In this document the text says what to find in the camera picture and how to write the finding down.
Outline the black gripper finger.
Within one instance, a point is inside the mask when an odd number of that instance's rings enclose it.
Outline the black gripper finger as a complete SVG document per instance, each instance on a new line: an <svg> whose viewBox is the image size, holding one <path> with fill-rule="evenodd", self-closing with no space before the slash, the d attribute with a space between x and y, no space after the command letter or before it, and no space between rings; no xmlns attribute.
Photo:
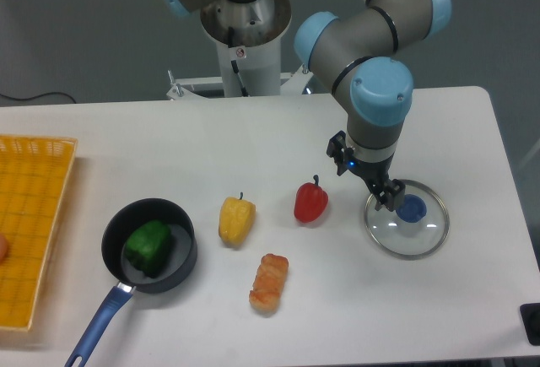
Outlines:
<svg viewBox="0 0 540 367"><path fill-rule="evenodd" d="M346 149L345 138L345 132L339 131L332 138L329 139L327 145L327 156L333 159L334 164L337 166L338 176L341 176L347 170L344 158L344 153Z"/></svg>
<svg viewBox="0 0 540 367"><path fill-rule="evenodd" d="M406 185L399 179L386 179L380 185L374 187L372 195L375 197L375 211L386 208L393 212L403 203L405 197Z"/></svg>

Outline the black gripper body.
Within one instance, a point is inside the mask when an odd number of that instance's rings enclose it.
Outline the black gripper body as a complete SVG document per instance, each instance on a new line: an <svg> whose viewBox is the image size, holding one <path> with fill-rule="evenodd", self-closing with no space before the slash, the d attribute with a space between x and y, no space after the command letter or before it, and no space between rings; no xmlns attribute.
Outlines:
<svg viewBox="0 0 540 367"><path fill-rule="evenodd" d="M385 160L378 162L365 162L354 156L353 150L346 150L345 164L347 169L360 177L370 190L382 190L385 182L389 179L388 171L392 163L391 155Z"/></svg>

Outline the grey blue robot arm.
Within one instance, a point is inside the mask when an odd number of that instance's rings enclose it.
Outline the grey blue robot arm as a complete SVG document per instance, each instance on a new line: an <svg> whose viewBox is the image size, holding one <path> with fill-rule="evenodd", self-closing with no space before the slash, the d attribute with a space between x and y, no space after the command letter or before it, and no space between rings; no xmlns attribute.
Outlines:
<svg viewBox="0 0 540 367"><path fill-rule="evenodd" d="M215 43L226 96L274 95L281 86L280 41L289 27L289 0L165 0L177 15L198 13ZM393 55L444 29L451 0L364 0L350 19L320 12L294 36L304 68L348 116L327 154L339 172L361 178L376 208L397 210L405 184L388 171L412 104L413 78Z"/></svg>

